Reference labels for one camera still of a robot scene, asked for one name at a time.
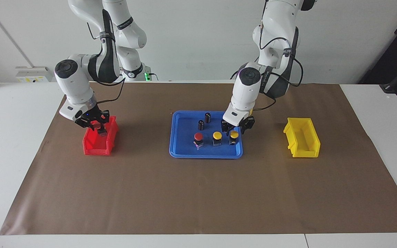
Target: brown paper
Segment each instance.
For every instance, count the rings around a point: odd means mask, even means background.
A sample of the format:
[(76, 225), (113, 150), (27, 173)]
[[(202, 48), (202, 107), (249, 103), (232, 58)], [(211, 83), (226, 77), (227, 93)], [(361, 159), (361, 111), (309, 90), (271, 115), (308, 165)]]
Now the brown paper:
[[(120, 87), (92, 86), (99, 100)], [(100, 105), (120, 129), (111, 157), (85, 156), (85, 130), (57, 113), (0, 235), (397, 232), (396, 184), (337, 85), (255, 112), (241, 159), (171, 157), (172, 114), (226, 110), (232, 86), (126, 83)], [(287, 117), (312, 118), (318, 158), (292, 158)]]

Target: blue plastic tray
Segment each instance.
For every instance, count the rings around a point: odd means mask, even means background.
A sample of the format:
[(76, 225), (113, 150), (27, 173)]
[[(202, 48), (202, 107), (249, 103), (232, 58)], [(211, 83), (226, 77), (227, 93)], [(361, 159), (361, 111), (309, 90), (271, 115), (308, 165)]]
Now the blue plastic tray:
[[(205, 121), (205, 113), (211, 113), (211, 122), (205, 123), (205, 129), (199, 131), (199, 120)], [(236, 145), (229, 145), (229, 137), (223, 134), (222, 145), (212, 145), (212, 135), (215, 131), (222, 131), (222, 111), (177, 111), (172, 116), (170, 154), (176, 158), (212, 158), (212, 159), (237, 159), (243, 155), (240, 128), (236, 127), (240, 136)], [(197, 150), (194, 145), (194, 134), (203, 134), (205, 144)]]

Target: electrolytic capacitor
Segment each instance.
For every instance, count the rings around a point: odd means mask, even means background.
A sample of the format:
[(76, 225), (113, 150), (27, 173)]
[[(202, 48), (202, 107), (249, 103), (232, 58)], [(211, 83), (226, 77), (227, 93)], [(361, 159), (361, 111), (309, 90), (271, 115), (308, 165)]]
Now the electrolytic capacitor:
[(198, 121), (198, 129), (200, 131), (203, 131), (203, 129), (205, 129), (205, 122), (203, 120)]
[(210, 123), (211, 122), (211, 113), (206, 113), (205, 114), (205, 122)]

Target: white table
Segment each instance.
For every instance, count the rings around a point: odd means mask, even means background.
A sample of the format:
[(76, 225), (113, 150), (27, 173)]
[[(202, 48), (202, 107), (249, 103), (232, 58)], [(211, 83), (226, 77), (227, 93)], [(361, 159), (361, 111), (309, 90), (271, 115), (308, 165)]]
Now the white table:
[[(342, 89), (397, 183), (397, 97), (384, 94), (378, 86), (343, 85)], [(0, 228), (62, 96), (56, 83), (0, 83)], [(387, 242), (392, 237), (395, 243)], [(338, 247), (339, 243), (344, 247), (392, 247), (397, 246), (397, 234), (0, 236), (0, 247), (23, 248), (306, 248), (307, 244), (314, 248)]]

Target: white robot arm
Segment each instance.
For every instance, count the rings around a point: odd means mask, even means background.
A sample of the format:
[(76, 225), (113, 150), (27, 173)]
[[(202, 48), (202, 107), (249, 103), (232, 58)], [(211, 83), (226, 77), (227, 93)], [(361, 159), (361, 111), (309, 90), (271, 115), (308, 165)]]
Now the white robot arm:
[(55, 76), (67, 100), (59, 113), (82, 127), (106, 134), (103, 124), (109, 121), (109, 111), (98, 108), (89, 80), (112, 86), (120, 76), (119, 57), (123, 66), (123, 81), (145, 81), (145, 64), (140, 61), (138, 48), (146, 44), (145, 32), (131, 17), (126, 0), (68, 0), (71, 10), (82, 20), (99, 30), (101, 52), (73, 54), (55, 67)]
[(246, 63), (238, 71), (233, 96), (222, 120), (223, 132), (241, 127), (244, 133), (252, 128), (255, 119), (251, 115), (259, 93), (274, 100), (286, 94), (298, 45), (296, 14), (310, 10), (315, 2), (266, 0), (262, 23), (253, 33), (260, 50), (258, 63)]

